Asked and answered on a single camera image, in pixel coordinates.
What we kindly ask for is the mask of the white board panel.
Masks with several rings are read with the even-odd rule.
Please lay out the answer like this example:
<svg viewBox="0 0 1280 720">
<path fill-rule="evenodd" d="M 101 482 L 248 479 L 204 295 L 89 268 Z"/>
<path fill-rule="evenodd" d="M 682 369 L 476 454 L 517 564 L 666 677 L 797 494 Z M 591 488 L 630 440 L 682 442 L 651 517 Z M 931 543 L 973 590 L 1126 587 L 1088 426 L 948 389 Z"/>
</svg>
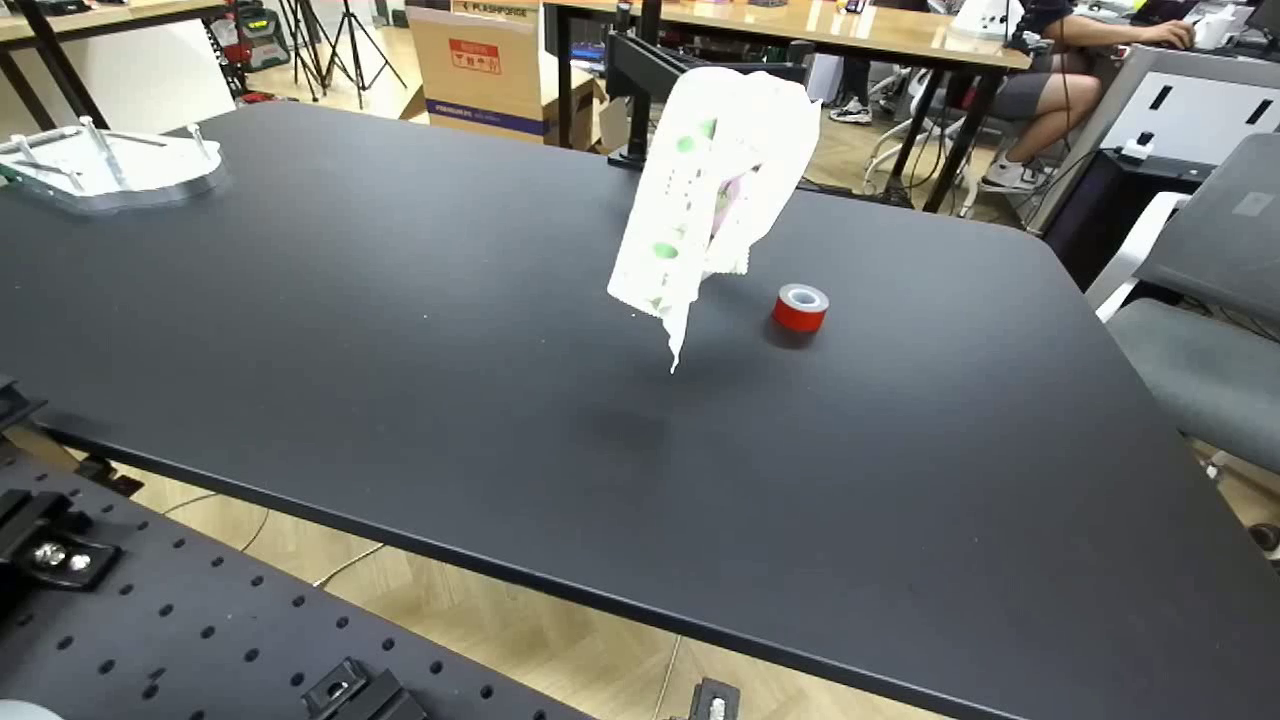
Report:
<svg viewBox="0 0 1280 720">
<path fill-rule="evenodd" d="M 235 106 L 200 19 L 70 41 L 63 53 L 113 126 L 171 131 Z"/>
</svg>

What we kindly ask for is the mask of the red tape roll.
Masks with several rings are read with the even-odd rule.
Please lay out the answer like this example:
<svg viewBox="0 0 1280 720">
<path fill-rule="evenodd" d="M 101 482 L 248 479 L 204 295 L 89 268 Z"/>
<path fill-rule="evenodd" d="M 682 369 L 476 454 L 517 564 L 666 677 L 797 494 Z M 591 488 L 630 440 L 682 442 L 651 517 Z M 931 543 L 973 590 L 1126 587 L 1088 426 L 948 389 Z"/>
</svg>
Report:
<svg viewBox="0 0 1280 720">
<path fill-rule="evenodd" d="M 828 291 L 815 282 L 781 282 L 771 324 L 787 337 L 814 340 L 828 320 Z"/>
</svg>

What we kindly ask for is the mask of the black perforated breadboard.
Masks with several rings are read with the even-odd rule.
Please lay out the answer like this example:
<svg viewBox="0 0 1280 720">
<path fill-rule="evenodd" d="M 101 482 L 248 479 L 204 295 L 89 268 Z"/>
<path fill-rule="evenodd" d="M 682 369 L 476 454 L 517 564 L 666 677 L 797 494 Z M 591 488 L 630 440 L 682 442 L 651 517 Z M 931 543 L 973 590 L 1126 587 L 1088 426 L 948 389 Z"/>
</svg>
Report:
<svg viewBox="0 0 1280 720">
<path fill-rule="evenodd" d="M 0 720 L 586 720 L 20 446 Z"/>
</svg>

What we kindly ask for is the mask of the grey and white cabinet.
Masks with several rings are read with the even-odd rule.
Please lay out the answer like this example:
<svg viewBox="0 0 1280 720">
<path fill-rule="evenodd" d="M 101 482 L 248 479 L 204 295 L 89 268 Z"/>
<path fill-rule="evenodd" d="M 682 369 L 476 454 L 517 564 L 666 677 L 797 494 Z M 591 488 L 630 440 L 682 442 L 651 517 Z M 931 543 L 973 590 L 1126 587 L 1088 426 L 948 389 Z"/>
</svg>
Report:
<svg viewBox="0 0 1280 720">
<path fill-rule="evenodd" d="M 1244 137 L 1275 126 L 1275 60 L 1138 48 L 1031 200 L 1028 228 L 1088 282 L 1157 193 L 1195 186 Z"/>
</svg>

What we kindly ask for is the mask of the cardboard box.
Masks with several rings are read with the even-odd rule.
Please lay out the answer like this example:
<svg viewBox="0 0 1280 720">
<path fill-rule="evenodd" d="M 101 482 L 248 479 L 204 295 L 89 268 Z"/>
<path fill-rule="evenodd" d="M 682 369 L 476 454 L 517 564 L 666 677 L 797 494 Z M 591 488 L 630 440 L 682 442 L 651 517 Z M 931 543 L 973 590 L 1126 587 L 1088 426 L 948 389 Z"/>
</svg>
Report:
<svg viewBox="0 0 1280 720">
<path fill-rule="evenodd" d="M 604 93 L 588 73 L 561 93 L 546 0 L 420 0 L 408 3 L 408 32 L 438 126 L 568 146 L 600 139 Z"/>
</svg>

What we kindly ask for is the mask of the grey office chair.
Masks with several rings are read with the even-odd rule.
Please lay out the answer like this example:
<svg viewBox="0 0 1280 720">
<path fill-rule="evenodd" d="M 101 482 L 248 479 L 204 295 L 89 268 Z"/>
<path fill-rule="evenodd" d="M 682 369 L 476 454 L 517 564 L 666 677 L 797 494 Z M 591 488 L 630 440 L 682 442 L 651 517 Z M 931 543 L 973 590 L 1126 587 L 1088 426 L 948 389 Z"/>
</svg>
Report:
<svg viewBox="0 0 1280 720">
<path fill-rule="evenodd" d="M 1157 193 L 1086 288 L 1186 437 L 1280 467 L 1280 137 Z"/>
</svg>

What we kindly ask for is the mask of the white towel with green leaves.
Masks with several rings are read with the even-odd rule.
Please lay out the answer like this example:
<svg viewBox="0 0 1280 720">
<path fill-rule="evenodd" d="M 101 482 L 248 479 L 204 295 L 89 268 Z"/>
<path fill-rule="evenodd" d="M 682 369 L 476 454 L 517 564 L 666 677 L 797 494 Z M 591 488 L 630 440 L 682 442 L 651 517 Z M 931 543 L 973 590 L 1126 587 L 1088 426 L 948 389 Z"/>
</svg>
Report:
<svg viewBox="0 0 1280 720">
<path fill-rule="evenodd" d="M 672 84 L 650 144 L 610 295 L 666 332 L 682 369 L 693 302 L 709 276 L 749 276 L 821 139 L 799 78 L 693 68 Z"/>
</svg>

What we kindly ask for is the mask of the seated person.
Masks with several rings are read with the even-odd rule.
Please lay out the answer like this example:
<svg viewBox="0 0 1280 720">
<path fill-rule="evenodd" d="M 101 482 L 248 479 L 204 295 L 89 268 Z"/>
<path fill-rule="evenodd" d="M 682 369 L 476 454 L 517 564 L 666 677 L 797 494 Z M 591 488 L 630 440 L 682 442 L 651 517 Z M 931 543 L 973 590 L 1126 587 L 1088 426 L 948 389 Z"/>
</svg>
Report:
<svg viewBox="0 0 1280 720">
<path fill-rule="evenodd" d="M 1026 122 L 981 181 L 997 197 L 1031 193 L 1045 181 L 1042 154 L 1092 117 L 1104 97 L 1104 78 L 1092 73 L 1095 53 L 1190 48 L 1195 41 L 1190 19 L 1092 19 L 1080 0 L 1019 0 L 1019 9 L 1016 41 L 1038 35 L 1042 53 L 1028 73 L 1009 74 L 993 97 L 997 117 Z"/>
</svg>

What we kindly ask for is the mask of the black metal frame stand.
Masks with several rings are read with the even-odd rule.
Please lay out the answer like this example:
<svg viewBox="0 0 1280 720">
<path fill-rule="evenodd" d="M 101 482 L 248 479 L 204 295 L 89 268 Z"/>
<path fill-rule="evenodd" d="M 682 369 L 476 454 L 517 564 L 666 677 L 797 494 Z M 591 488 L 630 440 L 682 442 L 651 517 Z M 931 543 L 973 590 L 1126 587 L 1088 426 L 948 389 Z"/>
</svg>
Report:
<svg viewBox="0 0 1280 720">
<path fill-rule="evenodd" d="M 651 106 L 666 103 L 676 78 L 693 68 L 732 68 L 769 73 L 781 78 L 810 74 L 810 48 L 799 41 L 749 41 L 746 32 L 726 35 L 726 53 L 706 48 L 706 32 L 682 43 L 666 43 L 659 0 L 613 0 L 610 41 L 604 41 L 604 84 L 626 97 L 630 144 L 613 151 L 618 168 L 646 168 Z"/>
</svg>

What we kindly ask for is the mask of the wooden desk with black legs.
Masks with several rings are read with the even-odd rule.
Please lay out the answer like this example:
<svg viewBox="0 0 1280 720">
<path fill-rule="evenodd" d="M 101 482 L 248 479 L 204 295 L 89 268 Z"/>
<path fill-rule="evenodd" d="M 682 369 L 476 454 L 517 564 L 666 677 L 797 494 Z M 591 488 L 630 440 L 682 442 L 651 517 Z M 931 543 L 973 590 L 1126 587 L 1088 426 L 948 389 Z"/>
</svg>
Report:
<svg viewBox="0 0 1280 720">
<path fill-rule="evenodd" d="M 749 35 L 766 43 L 799 41 L 821 53 L 850 53 L 883 64 L 931 68 L 919 106 L 914 113 L 908 139 L 896 154 L 896 168 L 883 182 L 883 200 L 900 193 L 905 162 L 919 137 L 931 97 L 942 93 L 948 73 L 973 73 L 973 97 L 964 122 L 943 154 L 943 168 L 923 200 L 938 213 L 955 173 L 975 139 L 981 119 L 993 106 L 993 97 L 1005 74 L 1028 73 L 1031 54 L 1009 48 L 1005 41 L 975 35 L 959 28 L 951 14 L 914 12 L 914 9 L 878 9 L 862 0 L 857 12 L 843 0 L 546 0 L 546 19 L 554 25 L 558 73 L 568 73 L 572 60 L 572 19 L 575 14 L 619 14 L 646 41 L 656 41 L 666 28 L 690 28 L 709 35 Z"/>
</svg>

